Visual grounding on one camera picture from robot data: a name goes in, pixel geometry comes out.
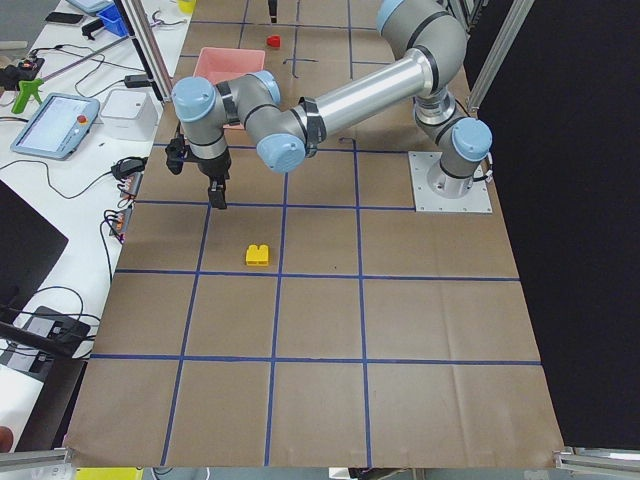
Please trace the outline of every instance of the light blue cap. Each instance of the light blue cap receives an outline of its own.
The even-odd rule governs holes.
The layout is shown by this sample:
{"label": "light blue cap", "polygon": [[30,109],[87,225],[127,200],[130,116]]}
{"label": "light blue cap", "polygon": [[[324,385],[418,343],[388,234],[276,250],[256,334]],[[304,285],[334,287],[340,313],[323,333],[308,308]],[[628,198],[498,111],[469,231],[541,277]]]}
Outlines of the light blue cap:
{"label": "light blue cap", "polygon": [[376,19],[376,26],[378,27],[378,33],[382,33],[384,24],[387,23],[389,17],[400,6],[404,0],[384,0],[378,10],[378,18]]}
{"label": "light blue cap", "polygon": [[276,105],[280,105],[280,89],[278,88],[278,82],[276,82],[275,77],[268,70],[261,70],[259,72],[253,72],[250,75],[253,75],[267,87],[269,93],[271,94],[271,98],[273,99],[273,103]]}
{"label": "light blue cap", "polygon": [[211,111],[216,103],[216,90],[202,77],[186,77],[171,92],[176,115],[181,122],[195,122]]}
{"label": "light blue cap", "polygon": [[454,125],[451,140],[462,158],[479,162],[489,153],[493,136],[482,120],[463,118]]}
{"label": "light blue cap", "polygon": [[304,143],[290,133],[274,133],[257,145],[258,155],[274,172],[287,173],[304,161]]}

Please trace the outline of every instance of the light blue framed device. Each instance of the light blue framed device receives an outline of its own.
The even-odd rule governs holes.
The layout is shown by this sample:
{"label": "light blue framed device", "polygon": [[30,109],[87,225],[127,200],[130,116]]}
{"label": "light blue framed device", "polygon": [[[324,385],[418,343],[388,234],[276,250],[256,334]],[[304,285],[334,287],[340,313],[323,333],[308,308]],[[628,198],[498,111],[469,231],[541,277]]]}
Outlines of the light blue framed device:
{"label": "light blue framed device", "polygon": [[89,133],[100,111],[95,98],[51,93],[11,144],[26,155],[63,160]]}

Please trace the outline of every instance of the pink bin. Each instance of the pink bin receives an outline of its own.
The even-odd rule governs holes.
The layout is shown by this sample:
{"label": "pink bin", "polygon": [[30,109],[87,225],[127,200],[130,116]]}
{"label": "pink bin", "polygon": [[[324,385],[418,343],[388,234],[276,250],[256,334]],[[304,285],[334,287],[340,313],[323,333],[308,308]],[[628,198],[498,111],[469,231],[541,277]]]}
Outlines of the pink bin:
{"label": "pink bin", "polygon": [[[195,77],[204,77],[214,85],[247,73],[264,69],[264,50],[204,47],[200,50]],[[242,125],[227,128],[243,128]]]}

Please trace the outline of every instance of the green clamp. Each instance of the green clamp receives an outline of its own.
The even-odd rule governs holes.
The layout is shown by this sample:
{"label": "green clamp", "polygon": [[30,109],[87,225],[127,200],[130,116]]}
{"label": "green clamp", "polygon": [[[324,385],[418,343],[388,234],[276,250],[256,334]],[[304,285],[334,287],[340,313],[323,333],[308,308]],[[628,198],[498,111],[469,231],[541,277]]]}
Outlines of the green clamp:
{"label": "green clamp", "polygon": [[42,103],[38,88],[43,83],[44,81],[41,78],[36,78],[34,80],[20,80],[18,82],[18,89],[20,90],[20,93],[18,94],[18,98],[16,98],[16,101],[13,103],[11,113],[24,112],[24,109],[27,106],[27,102],[32,95],[38,103]]}

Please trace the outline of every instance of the white desk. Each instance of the white desk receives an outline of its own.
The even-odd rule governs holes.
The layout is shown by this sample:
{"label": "white desk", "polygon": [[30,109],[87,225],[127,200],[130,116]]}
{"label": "white desk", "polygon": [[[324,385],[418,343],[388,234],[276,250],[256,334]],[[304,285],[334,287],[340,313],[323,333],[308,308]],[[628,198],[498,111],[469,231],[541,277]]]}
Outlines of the white desk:
{"label": "white desk", "polygon": [[[182,44],[188,29],[189,18],[179,12],[175,3],[170,0],[143,0],[145,10],[149,17],[160,9],[161,18],[166,22],[174,22],[183,18],[187,22],[171,26],[156,27],[154,35],[160,47],[167,69],[174,74]],[[58,11],[77,12],[66,1],[61,1]],[[79,26],[46,25],[36,40],[33,48],[53,47],[58,44],[73,44],[88,46],[95,49],[108,45],[118,37],[107,31],[96,33],[96,40],[89,41],[80,32]],[[86,55],[88,50],[68,47],[68,50]],[[42,51],[39,54],[45,58],[45,64],[40,76],[46,76],[60,68],[76,61],[78,58],[54,51]],[[109,62],[142,68],[140,60],[135,53],[130,41],[107,50],[104,53]],[[71,69],[60,77],[46,82],[41,88],[41,97],[44,99],[48,93],[60,92],[76,94],[74,84],[86,73],[95,68],[95,62],[85,62]],[[110,65],[102,65],[95,75],[90,76],[80,85],[80,91],[85,95],[102,90],[125,75],[135,74]],[[124,88],[123,84],[112,88]],[[161,105],[153,96],[151,89],[147,89],[153,97],[156,108],[161,113]],[[109,90],[96,98],[102,102],[106,99]],[[0,104],[8,103],[13,97],[13,92],[5,92],[0,98]],[[22,118],[30,118],[38,105],[31,101],[25,112],[18,115]],[[0,107],[0,116],[12,115],[11,106]],[[18,159],[40,159],[13,153],[9,145],[23,128],[20,122],[2,122],[0,124],[0,167]],[[94,124],[91,132],[80,144],[78,150],[65,161],[46,160],[50,169],[51,183],[67,195],[75,194],[88,185],[101,173],[106,172],[119,159],[126,156],[147,156],[153,145],[153,135],[148,141],[136,142],[116,140],[108,136],[101,124]],[[100,180],[82,196],[65,200],[53,192],[46,183],[46,172],[43,165],[21,163],[0,171],[0,179],[15,190],[22,198],[29,202],[41,215],[58,228],[68,239],[69,243],[62,257],[50,272],[42,287],[61,285],[73,288],[83,298],[85,312],[100,316],[109,292],[109,274],[107,259],[99,233],[99,224],[102,221],[103,211],[115,209],[120,199],[120,192],[116,188],[116,180],[109,176]],[[120,254],[120,244],[113,238],[107,237],[107,228],[104,228],[111,263],[115,267]],[[78,312],[78,299],[70,292],[62,290],[49,290],[38,294],[25,307],[26,311],[33,311],[40,305],[46,305],[60,312]],[[15,324],[24,325],[28,315],[21,315]],[[86,323],[93,325],[91,319]],[[6,342],[0,340],[0,348],[4,348]],[[89,352],[91,344],[84,342],[76,356],[80,357]],[[21,373],[0,366],[0,425],[11,428],[14,432],[14,448],[29,418],[31,409],[40,393],[42,384]]]}

